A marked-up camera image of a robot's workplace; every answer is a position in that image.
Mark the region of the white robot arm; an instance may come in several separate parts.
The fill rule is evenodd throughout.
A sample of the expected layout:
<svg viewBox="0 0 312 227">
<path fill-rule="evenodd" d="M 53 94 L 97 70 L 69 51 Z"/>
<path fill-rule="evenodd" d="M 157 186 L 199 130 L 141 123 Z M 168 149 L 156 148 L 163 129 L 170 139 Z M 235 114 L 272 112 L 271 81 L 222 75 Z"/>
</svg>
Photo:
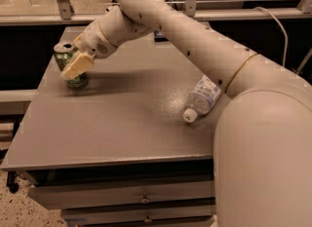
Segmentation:
<svg viewBox="0 0 312 227">
<path fill-rule="evenodd" d="M 231 99 L 214 134 L 218 227 L 312 227 L 312 86 L 285 67 L 164 0 L 118 0 L 75 39 L 62 77 L 152 29 Z"/>
</svg>

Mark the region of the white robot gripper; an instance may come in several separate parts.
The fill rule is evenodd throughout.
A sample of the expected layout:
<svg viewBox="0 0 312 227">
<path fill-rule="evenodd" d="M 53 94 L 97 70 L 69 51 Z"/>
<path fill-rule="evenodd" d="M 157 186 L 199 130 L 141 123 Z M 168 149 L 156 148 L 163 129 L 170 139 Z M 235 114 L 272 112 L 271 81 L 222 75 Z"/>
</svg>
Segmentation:
<svg viewBox="0 0 312 227">
<path fill-rule="evenodd" d="M 95 58 L 107 58 L 115 53 L 117 24 L 110 19 L 96 19 L 90 23 L 82 34 L 74 40 L 74 46 L 80 50 L 61 71 L 63 79 L 75 79 L 95 65 Z"/>
</svg>

